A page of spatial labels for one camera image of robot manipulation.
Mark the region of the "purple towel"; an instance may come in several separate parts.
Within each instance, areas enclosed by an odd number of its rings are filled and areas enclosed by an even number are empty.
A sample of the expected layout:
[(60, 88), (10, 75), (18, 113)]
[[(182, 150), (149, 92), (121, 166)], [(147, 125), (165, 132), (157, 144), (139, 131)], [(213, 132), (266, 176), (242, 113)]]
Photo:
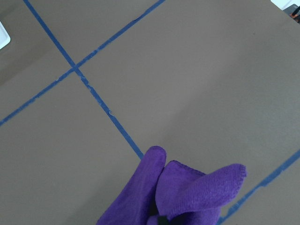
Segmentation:
[(205, 174), (153, 146), (99, 225), (215, 225), (223, 206), (239, 193), (246, 167), (232, 164)]

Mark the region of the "wooden towel rack white base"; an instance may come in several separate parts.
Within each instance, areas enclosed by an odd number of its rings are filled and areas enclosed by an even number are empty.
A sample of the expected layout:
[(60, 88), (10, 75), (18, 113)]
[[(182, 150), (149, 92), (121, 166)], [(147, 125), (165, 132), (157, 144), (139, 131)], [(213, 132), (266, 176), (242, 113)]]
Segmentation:
[(3, 24), (0, 22), (0, 49), (3, 49), (11, 41), (11, 38)]

